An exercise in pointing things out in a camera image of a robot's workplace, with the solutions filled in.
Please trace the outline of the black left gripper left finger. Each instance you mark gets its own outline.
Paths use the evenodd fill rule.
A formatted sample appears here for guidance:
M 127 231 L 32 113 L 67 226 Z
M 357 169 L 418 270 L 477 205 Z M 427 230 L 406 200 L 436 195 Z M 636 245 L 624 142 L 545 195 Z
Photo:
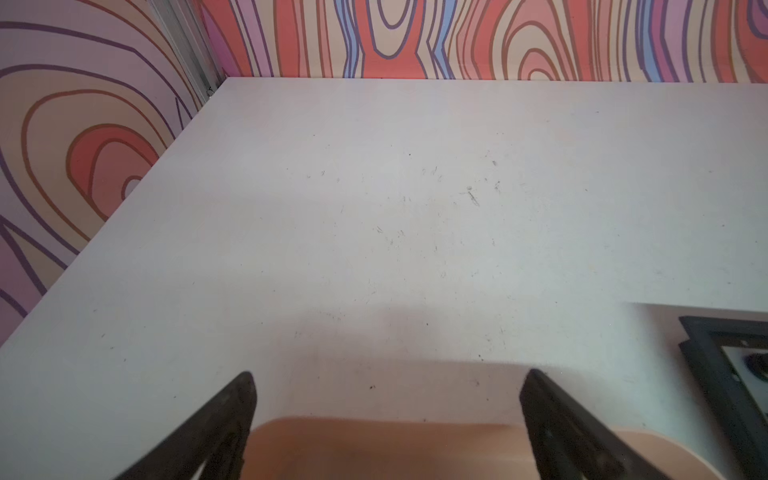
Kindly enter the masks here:
M 257 406 L 253 375 L 238 374 L 120 479 L 238 479 Z

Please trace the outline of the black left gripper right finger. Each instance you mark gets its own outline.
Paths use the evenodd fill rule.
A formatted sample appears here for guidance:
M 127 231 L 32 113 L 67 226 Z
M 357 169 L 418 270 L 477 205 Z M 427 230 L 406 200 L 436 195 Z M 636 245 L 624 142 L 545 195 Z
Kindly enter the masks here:
M 528 371 L 519 402 L 542 479 L 667 477 L 543 371 Z

